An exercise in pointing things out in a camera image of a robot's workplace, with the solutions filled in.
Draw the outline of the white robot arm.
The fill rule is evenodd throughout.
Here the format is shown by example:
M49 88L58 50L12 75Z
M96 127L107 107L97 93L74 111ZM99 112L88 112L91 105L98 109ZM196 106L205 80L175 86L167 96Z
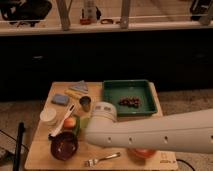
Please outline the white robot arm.
M213 154L213 109L118 122L114 105L96 102L84 137L102 147Z

